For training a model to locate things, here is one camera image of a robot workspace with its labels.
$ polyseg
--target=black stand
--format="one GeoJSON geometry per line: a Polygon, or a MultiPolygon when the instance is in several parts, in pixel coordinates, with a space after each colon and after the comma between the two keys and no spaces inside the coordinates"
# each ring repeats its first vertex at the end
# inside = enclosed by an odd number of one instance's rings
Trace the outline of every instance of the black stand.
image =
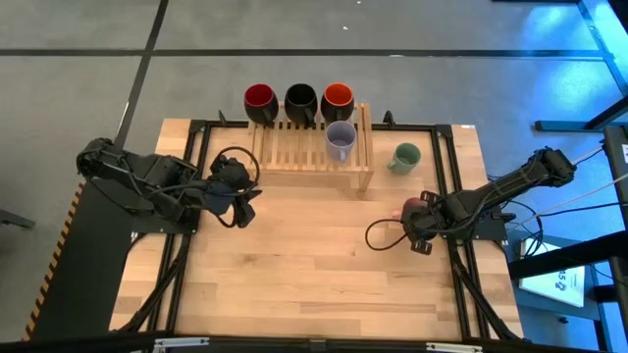
{"type": "Polygon", "coordinates": [[[606,126],[621,126],[622,123],[613,123],[613,121],[626,112],[628,112],[628,96],[623,97],[588,122],[536,121],[534,126],[538,131],[602,132],[606,126]]]}
{"type": "Polygon", "coordinates": [[[23,228],[32,228],[35,226],[35,222],[5,210],[0,210],[0,224],[14,225],[23,228]]]}
{"type": "MultiPolygon", "coordinates": [[[[622,101],[624,104],[622,109],[625,111],[628,99],[624,98],[622,101]]],[[[623,147],[625,145],[628,145],[627,126],[611,126],[604,130],[604,148],[614,179],[628,173],[628,163],[626,163],[628,155],[625,154],[623,147]]],[[[619,203],[627,203],[628,179],[616,183],[615,190],[619,203]]],[[[621,213],[624,225],[628,226],[628,207],[621,207],[621,213]]],[[[518,279],[582,265],[593,265],[601,261],[609,262],[614,285],[596,286],[594,288],[596,299],[598,303],[616,301],[619,304],[624,334],[628,339],[628,232],[626,230],[514,261],[508,264],[508,269],[510,277],[518,279]]]]}

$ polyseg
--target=gray carpet floor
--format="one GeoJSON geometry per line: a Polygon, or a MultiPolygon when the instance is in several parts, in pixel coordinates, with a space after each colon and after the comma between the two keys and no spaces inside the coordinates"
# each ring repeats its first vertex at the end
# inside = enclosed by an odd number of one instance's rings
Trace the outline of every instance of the gray carpet floor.
{"type": "MultiPolygon", "coordinates": [[[[615,63],[628,78],[628,35],[608,4],[585,1],[615,63]]],[[[4,0],[0,49],[142,49],[158,0],[4,0]]],[[[359,48],[596,50],[575,5],[489,0],[171,1],[158,49],[359,48]]],[[[138,57],[0,56],[0,208],[37,221],[0,227],[0,341],[20,339],[80,180],[75,156],[90,139],[113,137],[138,57]]],[[[572,58],[177,57],[153,58],[127,148],[149,153],[164,118],[244,119],[242,92],[268,82],[283,98],[292,83],[317,91],[344,81],[375,119],[476,125],[487,171],[501,175],[543,146],[570,158],[599,144],[596,133],[540,133],[533,121],[586,121],[622,95],[607,65],[572,58]]],[[[543,210],[611,180],[603,154],[560,189],[519,198],[543,210]]],[[[574,206],[616,200],[608,188],[574,206]]],[[[509,209],[521,217],[523,209],[509,209]]],[[[618,208],[560,216],[546,233],[578,240],[623,228],[618,208]]],[[[608,268],[599,266],[608,273],[608,268]]],[[[616,305],[613,349],[626,350],[616,305]]],[[[520,308],[536,342],[597,348],[593,325],[520,308]]]]}

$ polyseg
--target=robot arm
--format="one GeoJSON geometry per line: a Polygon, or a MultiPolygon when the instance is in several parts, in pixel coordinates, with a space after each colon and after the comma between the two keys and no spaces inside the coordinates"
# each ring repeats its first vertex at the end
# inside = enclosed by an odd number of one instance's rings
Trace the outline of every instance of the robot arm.
{"type": "Polygon", "coordinates": [[[560,150],[546,147],[535,151],[518,170],[475,190],[462,190],[445,197],[423,191],[420,201],[424,202],[408,202],[401,213],[411,249],[429,255],[432,251],[429,240],[437,234],[468,232],[479,216],[494,206],[535,186],[560,187],[573,180],[575,171],[576,167],[560,150]]]}
{"type": "Polygon", "coordinates": [[[118,150],[110,139],[97,138],[77,156],[78,172],[87,179],[100,177],[115,180],[153,204],[162,218],[179,222],[192,209],[207,210],[216,216],[234,207],[234,221],[224,226],[246,227],[255,217],[248,202],[261,193],[257,186],[259,168],[247,150],[230,147],[218,154],[210,166],[212,175],[200,179],[200,171],[188,162],[172,156],[151,154],[139,156],[118,150]],[[247,153],[257,167],[256,180],[250,180],[244,165],[227,158],[228,150],[247,153]]]}

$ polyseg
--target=black mug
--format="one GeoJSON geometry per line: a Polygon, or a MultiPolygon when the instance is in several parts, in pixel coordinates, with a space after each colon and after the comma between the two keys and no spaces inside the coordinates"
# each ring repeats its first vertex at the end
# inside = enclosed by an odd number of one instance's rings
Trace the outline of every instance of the black mug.
{"type": "Polygon", "coordinates": [[[273,127],[279,113],[277,96],[268,84],[257,83],[244,92],[244,110],[249,119],[257,124],[273,127]]]}
{"type": "Polygon", "coordinates": [[[332,83],[325,88],[321,100],[321,114],[328,123],[346,121],[353,114],[353,91],[340,82],[332,83]]]}
{"type": "Polygon", "coordinates": [[[316,91],[305,83],[293,85],[286,92],[284,102],[286,115],[300,126],[314,126],[314,117],[318,111],[316,91]]]}

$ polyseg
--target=black cable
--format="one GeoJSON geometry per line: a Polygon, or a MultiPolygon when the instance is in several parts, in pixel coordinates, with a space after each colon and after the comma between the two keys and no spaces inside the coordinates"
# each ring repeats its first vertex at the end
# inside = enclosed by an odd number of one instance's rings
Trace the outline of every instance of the black cable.
{"type": "Polygon", "coordinates": [[[366,246],[369,247],[369,249],[371,250],[375,250],[375,251],[384,251],[384,250],[389,250],[394,248],[398,243],[401,242],[401,240],[403,240],[406,236],[408,236],[408,233],[405,233],[404,235],[401,236],[401,238],[395,240],[391,245],[385,246],[383,248],[376,248],[373,245],[371,245],[371,243],[369,242],[369,231],[371,230],[371,228],[374,225],[380,224],[382,222],[399,222],[401,223],[400,220],[398,219],[381,219],[381,220],[376,220],[375,222],[373,222],[372,224],[370,224],[367,228],[366,231],[364,232],[364,241],[366,241],[366,246]]]}
{"type": "Polygon", "coordinates": [[[228,224],[227,222],[225,222],[225,220],[223,220],[218,215],[214,215],[214,216],[216,216],[216,218],[218,219],[218,222],[220,222],[220,224],[223,225],[223,227],[235,227],[236,226],[236,215],[234,215],[234,219],[232,220],[231,224],[228,224]]]}
{"type": "Polygon", "coordinates": [[[135,192],[137,193],[137,195],[139,195],[140,197],[144,197],[141,190],[139,189],[139,186],[137,186],[137,181],[135,181],[135,173],[133,172],[133,169],[129,165],[129,162],[127,161],[127,157],[122,157],[120,160],[125,165],[125,168],[127,168],[127,174],[129,175],[129,179],[131,180],[133,189],[135,189],[135,192]]]}
{"type": "Polygon", "coordinates": [[[255,180],[253,181],[253,184],[251,184],[251,186],[245,188],[242,192],[228,192],[228,193],[215,193],[212,192],[211,190],[209,190],[208,192],[211,193],[212,195],[215,196],[225,196],[225,197],[238,197],[238,196],[242,196],[242,195],[246,195],[247,193],[249,193],[255,186],[257,186],[257,182],[259,181],[259,162],[257,162],[257,159],[255,158],[255,156],[253,156],[253,154],[251,152],[249,152],[246,148],[242,148],[239,146],[231,146],[231,147],[227,147],[225,149],[223,149],[222,151],[218,152],[218,156],[222,156],[225,154],[225,152],[227,151],[233,151],[233,150],[237,150],[237,151],[241,151],[244,152],[248,155],[248,157],[251,158],[251,161],[253,161],[253,164],[255,165],[255,180]]]}
{"type": "MultiPolygon", "coordinates": [[[[248,155],[248,157],[251,158],[251,160],[253,161],[253,164],[255,165],[255,180],[253,181],[253,184],[250,187],[244,189],[241,192],[216,193],[216,192],[213,192],[211,189],[207,190],[208,193],[211,193],[214,196],[223,196],[223,197],[238,197],[238,196],[242,196],[242,195],[245,195],[245,194],[249,193],[258,184],[259,177],[260,177],[259,162],[257,162],[257,159],[255,158],[255,156],[253,156],[253,154],[251,152],[249,152],[247,149],[239,147],[239,146],[227,147],[227,148],[223,149],[222,151],[218,152],[218,157],[220,157],[223,154],[225,154],[225,152],[232,151],[232,150],[242,151],[242,152],[246,153],[248,155]]],[[[173,190],[179,190],[179,189],[187,189],[187,188],[201,188],[201,189],[204,189],[205,187],[206,187],[206,185],[204,185],[204,184],[193,184],[193,183],[188,183],[188,184],[185,184],[185,185],[172,185],[172,186],[162,187],[162,188],[154,190],[154,191],[150,191],[150,192],[144,194],[143,197],[153,196],[153,195],[156,195],[156,194],[159,194],[159,193],[163,193],[163,192],[167,192],[167,191],[173,191],[173,190]]]]}
{"type": "MultiPolygon", "coordinates": [[[[510,199],[507,202],[513,203],[515,205],[519,205],[519,206],[522,206],[522,207],[525,207],[530,212],[532,212],[533,215],[537,214],[537,212],[532,207],[524,204],[523,202],[515,201],[513,199],[510,199]]],[[[526,249],[526,253],[523,255],[524,258],[527,258],[527,257],[530,257],[530,256],[534,256],[534,254],[536,254],[537,251],[539,251],[539,249],[541,248],[541,244],[543,244],[543,234],[544,234],[544,232],[543,232],[543,222],[541,221],[540,218],[537,218],[537,224],[539,225],[539,231],[537,231],[537,232],[532,232],[525,225],[521,225],[526,230],[528,230],[528,232],[530,233],[529,236],[523,238],[521,241],[525,241],[525,240],[527,240],[529,238],[534,238],[534,240],[530,244],[530,247],[528,247],[526,249]]]]}
{"type": "Polygon", "coordinates": [[[568,213],[568,212],[577,212],[577,211],[586,211],[586,210],[595,210],[598,208],[603,208],[603,207],[610,207],[610,206],[619,206],[619,207],[625,207],[628,206],[628,203],[619,203],[619,202],[611,202],[611,203],[607,203],[607,204],[601,204],[601,205],[595,205],[595,206],[588,206],[588,207],[579,207],[579,208],[575,208],[575,209],[569,209],[569,210],[563,210],[563,211],[558,211],[558,212],[553,212],[550,214],[542,214],[537,216],[538,218],[541,217],[549,217],[549,216],[556,216],[556,215],[561,215],[563,213],[568,213]]]}
{"type": "Polygon", "coordinates": [[[114,200],[113,198],[111,198],[109,195],[107,195],[107,193],[105,191],[103,191],[103,189],[101,189],[95,182],[93,182],[93,180],[91,178],[89,178],[87,180],[96,190],[98,190],[98,192],[100,192],[101,195],[103,195],[107,200],[109,200],[111,203],[113,203],[114,205],[120,207],[123,211],[125,211],[127,214],[136,217],[137,214],[139,213],[144,213],[147,212],[150,215],[152,215],[155,210],[154,209],[138,209],[135,207],[131,207],[131,206],[124,206],[121,203],[117,202],[116,200],[114,200]]]}
{"type": "Polygon", "coordinates": [[[594,157],[595,157],[598,153],[602,152],[603,150],[604,150],[603,148],[599,149],[598,151],[596,151],[596,153],[594,153],[594,154],[592,154],[591,156],[589,156],[589,157],[587,157],[587,158],[585,158],[585,159],[583,159],[583,160],[579,161],[579,162],[578,162],[578,163],[576,163],[574,166],[578,166],[578,165],[579,165],[579,164],[581,164],[582,162],[589,161],[590,159],[594,158],[594,157]]]}

